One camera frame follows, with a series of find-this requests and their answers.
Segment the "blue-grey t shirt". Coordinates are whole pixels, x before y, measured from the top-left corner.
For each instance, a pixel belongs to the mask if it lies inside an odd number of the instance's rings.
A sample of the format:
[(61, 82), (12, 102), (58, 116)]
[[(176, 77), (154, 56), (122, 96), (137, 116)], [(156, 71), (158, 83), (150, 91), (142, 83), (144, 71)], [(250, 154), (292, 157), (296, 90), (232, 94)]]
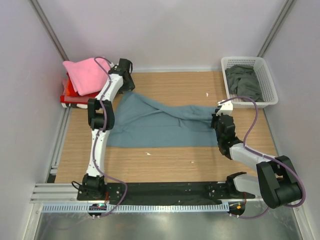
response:
[(216, 147), (213, 107), (168, 106), (126, 92), (115, 111), (107, 146), (118, 148)]

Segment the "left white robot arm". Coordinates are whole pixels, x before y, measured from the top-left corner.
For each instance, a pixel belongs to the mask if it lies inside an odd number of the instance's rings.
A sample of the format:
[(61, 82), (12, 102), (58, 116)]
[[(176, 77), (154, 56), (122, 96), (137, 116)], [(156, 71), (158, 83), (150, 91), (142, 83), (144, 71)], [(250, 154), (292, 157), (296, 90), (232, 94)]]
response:
[(115, 125), (113, 100), (117, 94), (123, 94), (135, 89), (131, 77), (133, 64), (130, 60), (121, 58), (118, 64), (113, 65), (106, 60), (110, 69), (107, 70), (95, 57), (94, 62), (106, 74), (107, 80), (101, 91), (95, 98), (90, 98), (87, 103), (88, 125), (91, 128), (90, 159), (82, 183), (78, 186), (77, 200), (97, 201), (107, 196), (105, 183), (105, 153), (107, 140), (111, 129)]

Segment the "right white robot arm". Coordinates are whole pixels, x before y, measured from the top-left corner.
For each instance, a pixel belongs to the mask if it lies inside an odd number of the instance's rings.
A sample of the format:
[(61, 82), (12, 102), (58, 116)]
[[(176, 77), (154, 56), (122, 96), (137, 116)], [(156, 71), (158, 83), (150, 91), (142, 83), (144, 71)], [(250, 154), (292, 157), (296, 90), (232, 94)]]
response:
[(291, 160), (285, 156), (270, 156), (244, 145), (236, 136), (234, 119), (230, 115), (212, 114), (211, 127), (215, 130), (220, 153), (256, 171), (257, 176), (235, 173), (227, 178), (225, 192), (237, 198), (243, 192), (259, 196), (266, 205), (275, 209), (302, 205), (306, 190)]

